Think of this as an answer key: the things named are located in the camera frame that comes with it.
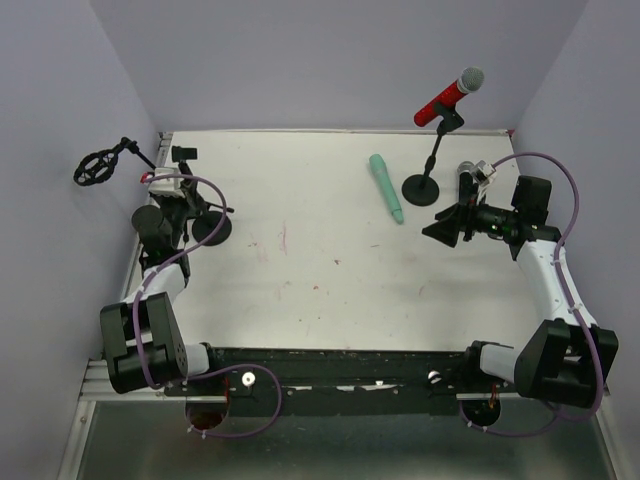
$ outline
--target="microphone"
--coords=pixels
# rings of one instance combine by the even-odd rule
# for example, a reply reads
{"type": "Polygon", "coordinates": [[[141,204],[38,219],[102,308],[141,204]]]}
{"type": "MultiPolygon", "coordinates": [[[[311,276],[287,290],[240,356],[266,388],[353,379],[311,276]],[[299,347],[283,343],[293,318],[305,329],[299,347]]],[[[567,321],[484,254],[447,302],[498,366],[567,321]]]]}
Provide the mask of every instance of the microphone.
{"type": "Polygon", "coordinates": [[[418,127],[424,127],[438,116],[433,106],[440,102],[445,107],[453,107],[467,94],[477,91],[484,82],[484,72],[478,67],[465,68],[455,82],[449,85],[436,98],[427,103],[413,117],[414,123],[418,127]]]}

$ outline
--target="white tabletop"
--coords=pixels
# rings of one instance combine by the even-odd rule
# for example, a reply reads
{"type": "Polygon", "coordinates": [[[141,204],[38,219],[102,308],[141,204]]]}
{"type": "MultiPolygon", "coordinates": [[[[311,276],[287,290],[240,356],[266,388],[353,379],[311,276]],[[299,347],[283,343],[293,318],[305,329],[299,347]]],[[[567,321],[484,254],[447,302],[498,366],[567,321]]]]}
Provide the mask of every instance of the white tabletop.
{"type": "MultiPolygon", "coordinates": [[[[181,132],[197,175],[224,192],[233,233],[190,255],[174,311],[186,343],[216,347],[463,350],[474,340],[523,346],[538,326],[508,247],[476,235],[455,249],[423,236],[455,202],[455,169],[513,153],[506,136],[451,135],[433,177],[440,198],[401,196],[421,172],[431,135],[181,132]],[[385,159],[405,224],[396,225],[368,169],[385,159]]],[[[489,203],[509,207],[515,163],[499,169],[489,203]]],[[[199,191],[218,202],[206,186],[199,191]]],[[[140,277],[136,272],[136,283],[140,277]]]]}

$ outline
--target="cable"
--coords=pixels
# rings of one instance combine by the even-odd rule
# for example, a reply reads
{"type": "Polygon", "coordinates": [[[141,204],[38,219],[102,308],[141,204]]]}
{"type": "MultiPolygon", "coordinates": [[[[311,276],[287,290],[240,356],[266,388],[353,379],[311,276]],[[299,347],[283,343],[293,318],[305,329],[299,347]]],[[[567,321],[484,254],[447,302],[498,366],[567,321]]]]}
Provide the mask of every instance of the cable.
{"type": "MultiPolygon", "coordinates": [[[[168,258],[162,264],[160,264],[160,266],[156,270],[151,271],[149,276],[142,281],[142,285],[138,289],[138,291],[136,292],[136,295],[134,297],[134,300],[133,300],[133,332],[134,332],[134,336],[135,336],[135,339],[136,339],[136,350],[138,352],[138,357],[140,358],[140,367],[142,369],[142,373],[144,375],[144,379],[146,380],[147,385],[149,385],[149,387],[154,389],[154,390],[158,390],[159,388],[162,388],[162,385],[157,384],[153,380],[153,377],[151,376],[151,371],[149,370],[149,363],[147,362],[147,357],[146,357],[145,352],[144,352],[144,344],[142,343],[142,333],[140,331],[140,317],[139,317],[139,312],[138,312],[138,308],[139,308],[139,305],[140,305],[140,299],[142,298],[142,295],[144,294],[144,292],[148,288],[148,286],[151,284],[153,279],[158,275],[158,273],[160,273],[163,269],[165,269],[169,265],[173,264],[179,258],[190,254],[191,252],[193,252],[197,248],[200,248],[202,245],[207,243],[210,239],[212,239],[220,231],[220,229],[222,228],[222,226],[224,224],[224,221],[227,218],[227,201],[224,198],[224,195],[223,195],[222,191],[215,184],[213,184],[212,182],[210,182],[209,180],[207,180],[205,178],[198,177],[196,175],[184,175],[182,173],[171,173],[171,174],[167,174],[167,175],[159,175],[159,176],[154,176],[154,177],[148,176],[143,180],[143,183],[152,183],[152,182],[155,182],[155,181],[158,181],[158,180],[166,180],[166,179],[170,179],[170,178],[179,178],[179,179],[183,179],[183,180],[191,180],[193,182],[204,183],[208,187],[211,187],[218,194],[218,196],[220,197],[220,203],[222,203],[222,215],[220,216],[220,219],[218,220],[218,224],[209,233],[209,235],[207,235],[205,238],[203,238],[200,242],[196,243],[194,246],[189,247],[188,249],[183,250],[182,252],[179,252],[179,253],[173,255],[172,257],[168,258]]],[[[271,370],[269,370],[266,367],[263,367],[261,365],[254,365],[254,364],[234,365],[232,367],[226,367],[226,368],[223,368],[221,370],[216,370],[214,372],[204,373],[202,375],[197,375],[197,376],[191,377],[190,380],[204,380],[204,379],[212,378],[212,377],[215,377],[217,375],[221,375],[223,373],[226,373],[226,372],[238,369],[238,368],[254,368],[254,369],[262,370],[263,372],[267,373],[273,379],[273,382],[275,383],[275,386],[276,386],[276,391],[278,393],[278,404],[277,404],[277,407],[276,407],[276,411],[274,412],[274,414],[271,417],[271,419],[269,420],[269,422],[267,422],[264,426],[262,426],[262,427],[260,427],[260,428],[258,428],[256,430],[250,431],[250,432],[239,433],[239,434],[214,434],[213,432],[205,431],[205,432],[200,432],[200,433],[204,433],[204,434],[206,434],[208,436],[218,437],[218,438],[246,438],[246,437],[250,437],[252,435],[255,435],[257,433],[260,433],[263,430],[267,429],[278,418],[278,415],[280,414],[280,408],[282,407],[282,389],[280,387],[280,382],[278,381],[278,378],[275,376],[275,374],[271,370]]]]}
{"type": "MultiPolygon", "coordinates": [[[[569,172],[569,170],[562,163],[560,163],[559,160],[552,157],[551,155],[546,155],[544,153],[522,152],[522,153],[515,153],[513,155],[508,155],[504,158],[501,158],[497,162],[495,162],[493,164],[493,168],[498,168],[500,165],[507,162],[508,160],[518,158],[518,157],[539,157],[539,158],[544,158],[545,160],[549,160],[550,162],[555,164],[560,170],[562,170],[562,173],[564,173],[565,177],[567,177],[567,180],[569,180],[569,183],[571,184],[571,189],[573,190],[573,214],[571,215],[571,220],[569,220],[569,224],[567,225],[567,228],[560,236],[560,239],[558,240],[556,247],[553,251],[553,261],[554,261],[553,263],[555,266],[556,274],[558,275],[558,280],[560,281],[560,286],[562,287],[562,291],[564,295],[567,297],[568,302],[575,307],[576,306],[575,299],[571,294],[571,290],[569,289],[569,284],[567,283],[567,279],[564,276],[564,272],[562,271],[562,264],[560,263],[560,249],[565,244],[567,238],[569,237],[569,234],[573,230],[573,227],[578,218],[578,213],[580,212],[580,194],[578,193],[578,186],[576,185],[576,182],[573,176],[571,175],[571,173],[569,172]]],[[[587,325],[587,322],[582,316],[582,313],[580,313],[580,310],[576,308],[575,310],[573,310],[573,314],[575,315],[576,320],[578,320],[578,323],[580,324],[580,328],[582,329],[582,332],[587,341],[587,345],[589,346],[589,352],[593,360],[593,367],[594,367],[595,376],[596,376],[596,396],[593,400],[593,404],[591,405],[591,408],[589,409],[589,411],[584,415],[572,416],[562,412],[561,408],[554,408],[548,402],[542,402],[549,410],[553,412],[554,416],[551,422],[549,422],[544,427],[530,433],[509,433],[509,432],[501,432],[498,430],[488,429],[486,427],[480,427],[479,425],[474,425],[466,417],[466,415],[464,415],[464,412],[462,411],[462,404],[460,404],[460,416],[465,421],[465,423],[467,423],[470,427],[475,428],[476,430],[481,430],[486,433],[490,433],[492,435],[497,435],[502,437],[512,437],[512,438],[521,437],[522,438],[522,437],[531,437],[535,435],[540,435],[542,433],[548,432],[556,424],[556,421],[558,419],[562,419],[570,422],[581,422],[581,421],[590,419],[598,411],[598,408],[600,408],[600,404],[602,403],[602,397],[604,395],[604,377],[602,374],[602,366],[600,365],[600,355],[598,355],[598,349],[596,347],[596,344],[593,338],[591,337],[589,326],[587,325]]]]}

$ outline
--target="metal floor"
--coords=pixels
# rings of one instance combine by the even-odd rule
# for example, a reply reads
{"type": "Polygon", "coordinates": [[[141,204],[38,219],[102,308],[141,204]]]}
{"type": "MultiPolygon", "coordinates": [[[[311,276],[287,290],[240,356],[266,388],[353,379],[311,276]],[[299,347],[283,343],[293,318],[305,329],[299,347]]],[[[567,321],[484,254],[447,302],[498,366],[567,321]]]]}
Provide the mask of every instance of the metal floor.
{"type": "MultiPolygon", "coordinates": [[[[458,417],[283,417],[251,439],[202,440],[187,433],[183,412],[173,402],[99,403],[78,478],[615,478],[595,422],[513,440],[469,430],[458,417]]],[[[495,427],[524,431],[548,415],[537,402],[504,400],[495,427]]]]}

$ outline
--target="lavender wall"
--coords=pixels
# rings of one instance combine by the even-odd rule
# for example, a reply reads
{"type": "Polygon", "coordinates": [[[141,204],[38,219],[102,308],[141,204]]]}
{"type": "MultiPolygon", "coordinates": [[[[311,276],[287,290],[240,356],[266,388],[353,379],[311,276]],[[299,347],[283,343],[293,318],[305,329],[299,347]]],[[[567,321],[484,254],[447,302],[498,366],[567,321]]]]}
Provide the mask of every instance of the lavender wall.
{"type": "Polygon", "coordinates": [[[3,1],[0,44],[0,476],[51,479],[144,197],[131,158],[102,186],[71,175],[122,135],[153,152],[155,128],[86,0],[3,1]]]}
{"type": "MultiPolygon", "coordinates": [[[[626,449],[640,452],[640,3],[614,4],[588,3],[520,121],[514,145],[557,156],[575,174],[582,204],[568,261],[594,317],[618,334],[612,402],[626,449]]],[[[536,159],[520,166],[553,180],[551,221],[563,228],[572,195],[562,174],[536,159]]],[[[633,460],[640,473],[639,457],[633,460]]]]}
{"type": "Polygon", "coordinates": [[[471,65],[460,110],[513,128],[586,0],[91,0],[165,130],[409,128],[471,65]]]}

